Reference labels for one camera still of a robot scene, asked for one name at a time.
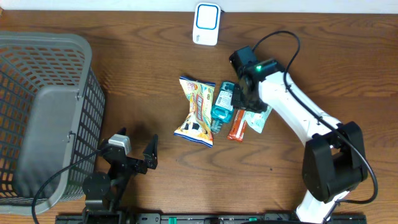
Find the teal blister pack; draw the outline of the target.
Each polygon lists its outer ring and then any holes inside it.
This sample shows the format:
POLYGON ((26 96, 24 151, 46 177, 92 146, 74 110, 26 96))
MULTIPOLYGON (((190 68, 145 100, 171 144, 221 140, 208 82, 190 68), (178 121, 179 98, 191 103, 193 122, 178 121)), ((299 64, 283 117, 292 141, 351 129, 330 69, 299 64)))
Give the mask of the teal blister pack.
POLYGON ((235 84, 233 82, 223 82, 215 104, 211 108, 211 132, 219 133, 224 124, 232 120, 234 108, 231 105, 235 84))

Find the green orange snack packet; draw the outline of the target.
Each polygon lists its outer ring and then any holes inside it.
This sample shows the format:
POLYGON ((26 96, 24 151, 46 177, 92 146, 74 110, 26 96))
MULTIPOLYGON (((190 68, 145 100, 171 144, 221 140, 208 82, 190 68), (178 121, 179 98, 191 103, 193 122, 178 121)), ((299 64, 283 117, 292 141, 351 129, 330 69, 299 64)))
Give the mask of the green orange snack packet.
POLYGON ((250 128, 255 130, 255 132, 261 134, 271 112, 272 108, 270 106, 268 106, 265 111, 262 111, 260 113, 245 111, 244 120, 245 122, 247 122, 250 128))

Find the red snack packet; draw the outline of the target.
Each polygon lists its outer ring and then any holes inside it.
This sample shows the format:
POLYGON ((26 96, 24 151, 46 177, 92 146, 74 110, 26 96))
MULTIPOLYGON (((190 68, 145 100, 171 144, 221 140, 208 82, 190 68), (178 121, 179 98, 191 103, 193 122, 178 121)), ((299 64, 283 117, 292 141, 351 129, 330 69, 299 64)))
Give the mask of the red snack packet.
POLYGON ((242 142, 244 137, 244 132, 246 130, 247 122, 244 119, 245 111, 238 110, 234 118, 231 130, 227 135, 227 139, 242 142))

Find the cream yellow snack bag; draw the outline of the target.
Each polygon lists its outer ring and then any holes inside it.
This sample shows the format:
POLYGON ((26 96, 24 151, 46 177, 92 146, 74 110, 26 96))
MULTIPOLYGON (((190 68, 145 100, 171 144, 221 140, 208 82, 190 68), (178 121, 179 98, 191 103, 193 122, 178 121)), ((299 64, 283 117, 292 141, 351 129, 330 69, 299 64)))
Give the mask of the cream yellow snack bag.
POLYGON ((184 122, 174 131, 174 135, 213 147, 211 109, 215 83, 186 76, 180 76, 179 82, 189 101, 189 112, 184 122))

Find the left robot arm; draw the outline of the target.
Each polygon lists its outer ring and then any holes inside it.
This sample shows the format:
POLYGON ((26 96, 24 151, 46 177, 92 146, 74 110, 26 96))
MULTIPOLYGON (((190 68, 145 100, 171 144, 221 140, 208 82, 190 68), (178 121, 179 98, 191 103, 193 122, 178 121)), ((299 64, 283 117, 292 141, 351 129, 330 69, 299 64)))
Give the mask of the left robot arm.
POLYGON ((94 171, 83 182, 85 209, 83 223, 135 223, 135 215, 121 207, 122 197, 131 178, 156 169, 158 135, 155 134, 143 151, 143 159, 129 157, 131 141, 126 128, 102 141, 99 156, 110 168, 107 172, 94 171))

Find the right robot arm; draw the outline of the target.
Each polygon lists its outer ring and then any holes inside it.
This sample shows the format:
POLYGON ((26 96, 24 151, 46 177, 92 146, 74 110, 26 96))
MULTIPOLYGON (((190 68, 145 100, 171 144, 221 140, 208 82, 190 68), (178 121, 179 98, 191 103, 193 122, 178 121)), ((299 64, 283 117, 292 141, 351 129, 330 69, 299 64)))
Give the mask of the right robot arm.
POLYGON ((368 177, 361 128, 324 112, 278 61, 259 61, 249 46, 234 51, 229 62, 239 81, 231 104, 255 113, 272 108, 305 147, 302 178, 307 192, 296 216, 305 223, 326 221, 337 201, 368 177))

